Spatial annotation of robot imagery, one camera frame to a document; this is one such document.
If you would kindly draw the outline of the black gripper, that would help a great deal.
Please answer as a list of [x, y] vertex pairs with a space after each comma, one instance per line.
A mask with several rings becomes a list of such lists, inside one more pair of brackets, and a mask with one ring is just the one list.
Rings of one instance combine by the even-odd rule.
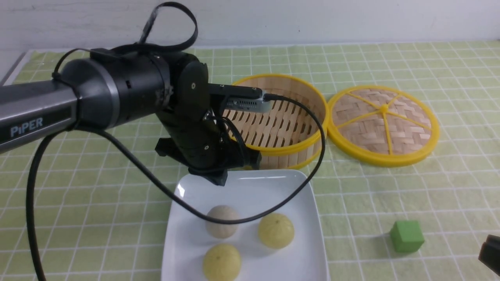
[[229, 98], [261, 98], [261, 89], [235, 85], [188, 84], [178, 87], [168, 107], [156, 114], [168, 132], [155, 151], [189, 173], [223, 186], [229, 169], [259, 169], [261, 152], [250, 149], [230, 119], [223, 116]]

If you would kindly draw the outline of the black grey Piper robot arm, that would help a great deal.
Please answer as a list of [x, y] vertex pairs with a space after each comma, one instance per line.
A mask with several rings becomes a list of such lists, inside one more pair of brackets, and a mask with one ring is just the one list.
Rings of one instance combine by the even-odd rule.
[[223, 111], [229, 101], [263, 96], [261, 89], [209, 83], [207, 65], [188, 53], [93, 53], [51, 80], [1, 87], [1, 152], [64, 130], [106, 130], [155, 114], [169, 134], [158, 140], [158, 155], [225, 185], [229, 169], [258, 169], [261, 154], [230, 139]]

